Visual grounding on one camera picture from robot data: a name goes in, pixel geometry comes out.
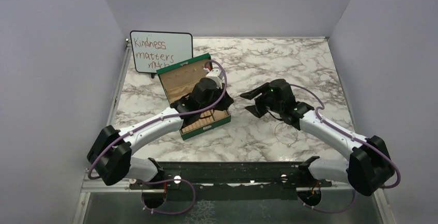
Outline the green jewelry box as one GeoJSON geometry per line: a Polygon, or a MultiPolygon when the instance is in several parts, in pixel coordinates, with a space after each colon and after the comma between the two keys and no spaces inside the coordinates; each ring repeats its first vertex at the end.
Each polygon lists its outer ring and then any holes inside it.
{"type": "MultiPolygon", "coordinates": [[[[206,67],[218,67],[211,62],[209,53],[176,63],[157,70],[159,80],[172,108],[179,112],[190,112],[209,106],[209,92],[223,90],[216,83],[206,78],[206,67]]],[[[231,121],[228,110],[206,110],[189,116],[184,120],[180,134],[187,140],[204,132],[222,126],[231,121]]]]}

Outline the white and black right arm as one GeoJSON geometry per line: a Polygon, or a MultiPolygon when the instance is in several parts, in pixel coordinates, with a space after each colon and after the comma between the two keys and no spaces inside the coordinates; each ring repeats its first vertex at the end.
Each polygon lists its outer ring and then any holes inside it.
{"type": "Polygon", "coordinates": [[[323,105],[314,108],[296,100],[291,88],[285,79],[275,79],[240,97],[255,101],[254,105],[245,107],[255,117],[276,113],[285,124],[315,136],[345,158],[343,161],[318,156],[308,159],[298,172],[302,185],[331,180],[348,183],[361,195],[370,196],[379,188],[394,188],[400,183],[400,171],[390,159],[382,138],[345,129],[319,113],[323,105]]]}

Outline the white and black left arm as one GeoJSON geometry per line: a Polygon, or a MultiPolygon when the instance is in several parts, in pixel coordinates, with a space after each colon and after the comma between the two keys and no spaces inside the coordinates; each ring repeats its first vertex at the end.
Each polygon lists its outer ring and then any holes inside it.
{"type": "Polygon", "coordinates": [[[112,125],[104,127],[87,159],[91,164],[88,177],[101,179],[111,186],[125,179],[133,169],[131,157],[140,148],[172,132],[181,130],[201,119],[207,111],[227,110],[233,99],[226,91],[227,81],[203,77],[192,92],[173,102],[156,116],[124,130],[112,125]]]}

